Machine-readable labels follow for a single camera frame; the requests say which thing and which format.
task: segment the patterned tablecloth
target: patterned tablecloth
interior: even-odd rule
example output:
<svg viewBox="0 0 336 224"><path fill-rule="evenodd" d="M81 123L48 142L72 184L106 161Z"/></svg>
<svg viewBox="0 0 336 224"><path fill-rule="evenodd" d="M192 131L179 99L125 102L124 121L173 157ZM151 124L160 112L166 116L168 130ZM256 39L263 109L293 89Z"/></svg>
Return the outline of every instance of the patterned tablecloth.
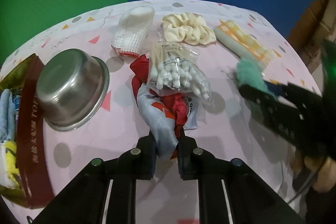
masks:
<svg viewBox="0 0 336 224"><path fill-rule="evenodd" d="M319 92L312 76L297 53L275 28L256 12L200 0L148 0L123 3L86 12L59 23L36 35L5 61L0 79L19 62L36 53L47 63L68 48L79 48L106 62L110 70L110 86L98 112L84 126L72 132L59 133L44 123L45 152L51 184L55 194L93 158L116 158L131 149L149 128L139 116L131 79L130 58L120 58L111 49L111 40L120 16L138 5L155 9L149 42L163 36L160 21L170 13L192 12L202 15L209 27L220 21L234 20L247 33L271 50L274 59L264 71L265 80L288 81ZM294 196L292 174L288 167L290 146L286 141L251 119L251 113L232 81L238 58L220 43L198 47L197 64L207 76L215 108L198 110L198 129L186 131L202 147L216 157L230 160L239 157L265 180L282 198ZM137 181L137 223L199 223L196 181L179 178L176 160L158 159L151 181ZM29 210L6 201L20 223L27 216L34 219L41 211ZM298 202L293 203L298 211Z"/></svg>

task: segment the clear plastic bag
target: clear plastic bag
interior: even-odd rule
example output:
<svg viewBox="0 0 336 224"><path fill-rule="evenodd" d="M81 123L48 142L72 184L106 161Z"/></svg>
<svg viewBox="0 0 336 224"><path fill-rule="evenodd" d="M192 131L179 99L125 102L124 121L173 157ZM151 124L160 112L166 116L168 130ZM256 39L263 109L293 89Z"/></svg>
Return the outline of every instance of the clear plastic bag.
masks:
<svg viewBox="0 0 336 224"><path fill-rule="evenodd" d="M159 96L194 93L211 103L209 81L195 64L198 53L180 43L153 43L147 86Z"/></svg>

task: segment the blue towel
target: blue towel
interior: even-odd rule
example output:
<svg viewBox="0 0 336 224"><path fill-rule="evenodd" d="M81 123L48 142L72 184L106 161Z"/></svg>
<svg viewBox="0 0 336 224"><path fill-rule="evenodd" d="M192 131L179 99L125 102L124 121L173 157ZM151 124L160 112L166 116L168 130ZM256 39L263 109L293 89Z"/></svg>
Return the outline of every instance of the blue towel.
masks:
<svg viewBox="0 0 336 224"><path fill-rule="evenodd" d="M11 91L6 89L0 96L0 143L14 141L14 133L15 108Z"/></svg>

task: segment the metal bowl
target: metal bowl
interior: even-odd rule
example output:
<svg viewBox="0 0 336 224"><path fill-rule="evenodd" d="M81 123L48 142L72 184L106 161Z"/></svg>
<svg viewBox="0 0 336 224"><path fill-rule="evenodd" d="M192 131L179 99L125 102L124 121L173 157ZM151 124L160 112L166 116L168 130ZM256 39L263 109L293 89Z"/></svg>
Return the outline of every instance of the metal bowl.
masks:
<svg viewBox="0 0 336 224"><path fill-rule="evenodd" d="M36 86L47 123L57 131L85 124L103 102L109 81L109 70L97 57L75 48L55 55Z"/></svg>

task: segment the wire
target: wire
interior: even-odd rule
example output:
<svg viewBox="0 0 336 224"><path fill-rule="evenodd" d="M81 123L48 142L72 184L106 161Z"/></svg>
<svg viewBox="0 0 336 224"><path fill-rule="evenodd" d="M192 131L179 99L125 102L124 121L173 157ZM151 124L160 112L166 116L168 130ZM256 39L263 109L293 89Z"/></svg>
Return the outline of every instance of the wire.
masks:
<svg viewBox="0 0 336 224"><path fill-rule="evenodd" d="M322 166L325 164L325 162L327 161L327 156L324 157L320 167L317 169L317 171L315 172L315 174L310 178L310 180L305 184L304 187L302 187L298 193L290 200L287 202L287 204L289 205L290 203L292 203L295 199L298 198L299 195L301 195L308 187L310 187L312 181L317 177L319 171L321 170Z"/></svg>

